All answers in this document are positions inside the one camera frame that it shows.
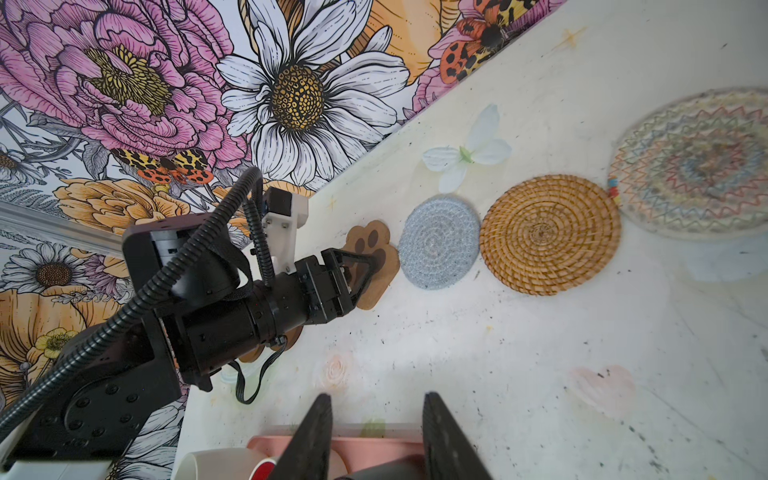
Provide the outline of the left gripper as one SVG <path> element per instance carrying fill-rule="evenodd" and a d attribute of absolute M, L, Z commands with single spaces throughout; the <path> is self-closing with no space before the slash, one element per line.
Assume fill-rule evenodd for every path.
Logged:
<path fill-rule="evenodd" d="M 379 261 L 337 248 L 321 255 L 322 261 L 297 261 L 297 271 L 278 275 L 272 288 L 257 281 L 242 299 L 176 310 L 173 350 L 182 381 L 210 390 L 211 376 L 229 362 L 297 327 L 326 324 L 355 309 Z"/>

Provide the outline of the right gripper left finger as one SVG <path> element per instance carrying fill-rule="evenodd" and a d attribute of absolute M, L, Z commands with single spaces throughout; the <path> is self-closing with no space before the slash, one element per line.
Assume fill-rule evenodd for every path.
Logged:
<path fill-rule="evenodd" d="M 332 399 L 317 396 L 269 479 L 326 480 L 330 465 L 333 427 Z"/>

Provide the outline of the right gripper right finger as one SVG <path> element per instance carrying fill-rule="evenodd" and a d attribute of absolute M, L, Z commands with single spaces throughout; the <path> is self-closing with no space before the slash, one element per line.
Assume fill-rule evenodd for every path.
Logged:
<path fill-rule="evenodd" d="M 429 479 L 492 479 L 473 445 L 437 392 L 428 392 L 425 395 L 422 431 Z"/>

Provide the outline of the paw shaped cork coaster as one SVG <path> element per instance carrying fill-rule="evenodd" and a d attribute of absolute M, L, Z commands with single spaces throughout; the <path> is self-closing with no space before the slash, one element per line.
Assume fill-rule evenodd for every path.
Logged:
<path fill-rule="evenodd" d="M 374 220 L 366 226 L 354 226 L 348 232 L 342 249 L 376 259 L 375 273 L 357 303 L 361 310 L 372 310 L 400 269 L 399 254 L 390 243 L 389 228 L 380 220 Z"/>

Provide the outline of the grey woven round coaster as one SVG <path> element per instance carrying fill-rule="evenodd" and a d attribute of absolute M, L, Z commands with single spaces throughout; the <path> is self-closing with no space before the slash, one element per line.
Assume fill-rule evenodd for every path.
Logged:
<path fill-rule="evenodd" d="M 398 245 L 405 277 L 423 290 L 440 290 L 461 280 L 479 255 L 480 219 L 453 195 L 434 196 L 409 215 Z"/>

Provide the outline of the rattan woven round coaster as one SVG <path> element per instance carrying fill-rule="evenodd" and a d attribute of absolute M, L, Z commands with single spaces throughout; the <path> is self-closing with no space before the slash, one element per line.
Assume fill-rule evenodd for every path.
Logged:
<path fill-rule="evenodd" d="M 502 284 L 554 296 L 592 279 L 615 255 L 620 212 L 606 190 L 574 175 L 544 175 L 503 193 L 481 223 L 480 253 Z"/>

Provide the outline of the multicolour woven round coaster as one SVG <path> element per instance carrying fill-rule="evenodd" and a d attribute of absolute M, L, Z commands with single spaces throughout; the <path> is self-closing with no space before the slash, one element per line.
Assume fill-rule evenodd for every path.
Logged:
<path fill-rule="evenodd" d="M 668 238 L 732 240 L 767 229 L 767 91 L 709 90 L 631 126 L 608 192 L 630 221 Z"/>

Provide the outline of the glossy brown round coaster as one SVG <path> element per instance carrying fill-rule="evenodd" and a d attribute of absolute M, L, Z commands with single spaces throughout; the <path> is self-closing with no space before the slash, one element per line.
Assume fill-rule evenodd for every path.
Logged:
<path fill-rule="evenodd" d="M 278 335 L 270 344 L 270 349 L 278 352 L 278 351 L 287 351 L 290 350 L 298 341 L 301 333 L 302 333 L 303 327 L 299 326 L 296 328 L 293 328 L 283 334 Z"/>

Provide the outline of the dark brown round coaster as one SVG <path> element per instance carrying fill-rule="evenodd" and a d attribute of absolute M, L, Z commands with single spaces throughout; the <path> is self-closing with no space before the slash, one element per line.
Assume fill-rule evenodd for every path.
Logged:
<path fill-rule="evenodd" d="M 253 363 L 262 355 L 264 349 L 265 349 L 265 345 L 260 344 L 254 350 L 239 356 L 238 360 L 243 364 Z"/>

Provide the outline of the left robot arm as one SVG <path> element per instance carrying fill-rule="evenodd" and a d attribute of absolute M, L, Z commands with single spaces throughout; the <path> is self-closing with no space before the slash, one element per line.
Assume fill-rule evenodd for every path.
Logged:
<path fill-rule="evenodd" d="M 261 223 L 268 204 L 254 167 L 212 212 L 124 233 L 133 298 L 76 335 L 2 415 L 11 443 L 3 471 L 115 461 L 183 385 L 210 390 L 213 375 L 239 357 L 266 345 L 283 351 L 291 330 L 357 307 L 378 259 L 329 248 L 279 273 Z"/>

